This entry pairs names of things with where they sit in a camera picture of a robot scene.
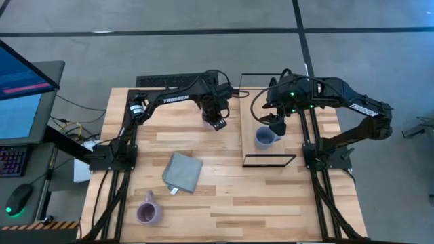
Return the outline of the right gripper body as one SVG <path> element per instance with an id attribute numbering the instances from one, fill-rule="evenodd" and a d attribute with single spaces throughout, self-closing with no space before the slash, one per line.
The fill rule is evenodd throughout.
<path id="1" fill-rule="evenodd" d="M 266 103 L 262 106 L 263 109 L 275 108 L 276 114 L 269 113 L 260 118 L 262 124 L 278 124 L 284 122 L 286 117 L 298 111 L 298 106 L 295 103 Z"/>

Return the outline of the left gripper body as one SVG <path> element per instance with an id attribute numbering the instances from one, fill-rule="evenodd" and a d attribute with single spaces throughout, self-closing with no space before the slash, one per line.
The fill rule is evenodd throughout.
<path id="1" fill-rule="evenodd" d="M 222 110 L 228 109 L 226 98 L 205 97 L 202 100 L 203 119 L 223 119 Z"/>

